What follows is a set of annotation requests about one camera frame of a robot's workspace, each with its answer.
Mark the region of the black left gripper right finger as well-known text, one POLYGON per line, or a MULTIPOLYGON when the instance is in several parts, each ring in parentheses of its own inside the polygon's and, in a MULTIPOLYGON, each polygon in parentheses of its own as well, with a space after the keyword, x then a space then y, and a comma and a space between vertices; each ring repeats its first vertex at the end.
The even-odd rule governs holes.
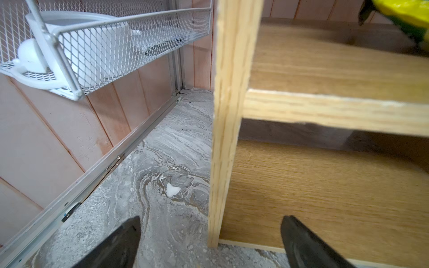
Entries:
POLYGON ((284 216, 280 233, 292 268, 353 268, 295 216, 284 216))

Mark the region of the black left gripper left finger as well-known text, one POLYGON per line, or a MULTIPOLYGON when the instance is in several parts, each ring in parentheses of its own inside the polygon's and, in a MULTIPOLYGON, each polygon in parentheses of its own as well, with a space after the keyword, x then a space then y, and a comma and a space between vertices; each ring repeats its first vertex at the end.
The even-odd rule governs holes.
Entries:
POLYGON ((131 268, 140 239, 140 217, 129 218, 73 268, 131 268))

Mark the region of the yellow green fertilizer bag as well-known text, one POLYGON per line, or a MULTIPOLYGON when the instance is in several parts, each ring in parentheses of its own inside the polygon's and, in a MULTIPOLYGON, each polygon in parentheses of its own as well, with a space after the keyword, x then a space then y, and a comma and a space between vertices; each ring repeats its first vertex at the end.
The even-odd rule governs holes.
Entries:
POLYGON ((429 2, 424 0, 368 0, 357 16, 363 25, 375 11, 389 19, 420 49, 429 51, 429 2))

